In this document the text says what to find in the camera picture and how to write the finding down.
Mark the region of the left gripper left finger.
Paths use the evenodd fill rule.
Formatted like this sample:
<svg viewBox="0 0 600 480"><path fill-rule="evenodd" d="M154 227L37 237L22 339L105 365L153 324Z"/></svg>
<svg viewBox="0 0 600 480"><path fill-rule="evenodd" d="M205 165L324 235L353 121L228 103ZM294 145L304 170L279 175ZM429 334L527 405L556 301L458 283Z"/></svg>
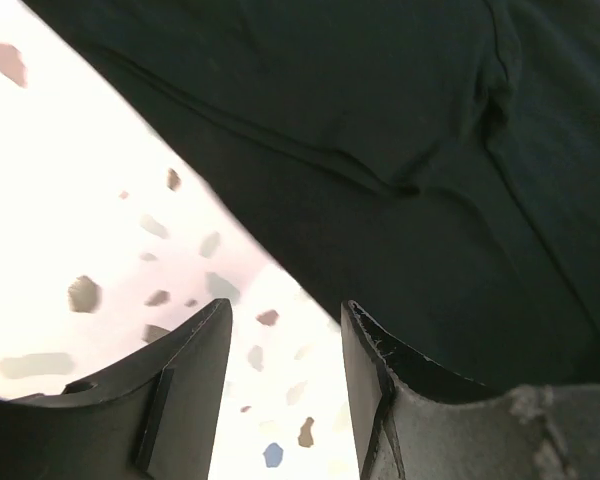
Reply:
<svg viewBox="0 0 600 480"><path fill-rule="evenodd" d="M216 299L59 395L0 400L0 480L207 479L231 331Z"/></svg>

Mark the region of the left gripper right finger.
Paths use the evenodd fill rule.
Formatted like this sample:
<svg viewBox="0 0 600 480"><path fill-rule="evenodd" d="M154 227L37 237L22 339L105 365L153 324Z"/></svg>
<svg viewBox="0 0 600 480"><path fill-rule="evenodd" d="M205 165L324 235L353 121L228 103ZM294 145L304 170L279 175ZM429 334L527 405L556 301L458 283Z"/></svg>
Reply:
<svg viewBox="0 0 600 480"><path fill-rule="evenodd" d="M600 385L506 393L451 372L341 310L343 358L362 479L600 479Z"/></svg>

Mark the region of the black t shirt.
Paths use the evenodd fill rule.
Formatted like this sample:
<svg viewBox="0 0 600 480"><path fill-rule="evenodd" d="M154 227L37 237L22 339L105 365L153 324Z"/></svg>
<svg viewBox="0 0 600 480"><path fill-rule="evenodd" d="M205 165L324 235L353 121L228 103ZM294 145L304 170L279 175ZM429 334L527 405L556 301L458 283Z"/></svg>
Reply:
<svg viewBox="0 0 600 480"><path fill-rule="evenodd" d="M600 1L34 1L330 314L600 382Z"/></svg>

